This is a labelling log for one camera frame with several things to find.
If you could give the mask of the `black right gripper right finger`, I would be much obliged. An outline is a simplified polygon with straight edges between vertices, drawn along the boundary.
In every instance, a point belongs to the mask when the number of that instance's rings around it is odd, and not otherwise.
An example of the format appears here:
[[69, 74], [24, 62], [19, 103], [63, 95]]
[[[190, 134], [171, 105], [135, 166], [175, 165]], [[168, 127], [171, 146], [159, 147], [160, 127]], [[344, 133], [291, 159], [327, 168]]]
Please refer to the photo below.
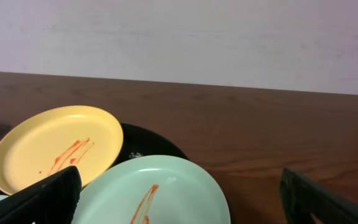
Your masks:
[[358, 224], [358, 205], [295, 170], [284, 168], [279, 193], [289, 224], [315, 224], [314, 217], [323, 223]]

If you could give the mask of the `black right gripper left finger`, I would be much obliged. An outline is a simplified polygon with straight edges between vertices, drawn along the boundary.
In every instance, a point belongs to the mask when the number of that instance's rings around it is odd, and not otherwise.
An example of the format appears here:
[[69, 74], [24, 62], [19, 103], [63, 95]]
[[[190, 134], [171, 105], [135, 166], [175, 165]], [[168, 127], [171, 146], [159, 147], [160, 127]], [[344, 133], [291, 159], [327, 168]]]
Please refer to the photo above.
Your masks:
[[0, 223], [64, 223], [73, 220], [82, 183], [69, 166], [0, 200]]

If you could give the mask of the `green plate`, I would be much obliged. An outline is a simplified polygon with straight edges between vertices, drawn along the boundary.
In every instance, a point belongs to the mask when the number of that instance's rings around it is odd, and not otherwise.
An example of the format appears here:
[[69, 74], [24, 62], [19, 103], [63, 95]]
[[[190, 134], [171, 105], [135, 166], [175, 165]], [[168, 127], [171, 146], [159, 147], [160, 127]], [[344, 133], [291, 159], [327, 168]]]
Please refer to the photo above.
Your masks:
[[226, 198], [200, 166], [145, 156], [107, 170], [81, 192], [74, 223], [230, 224]]

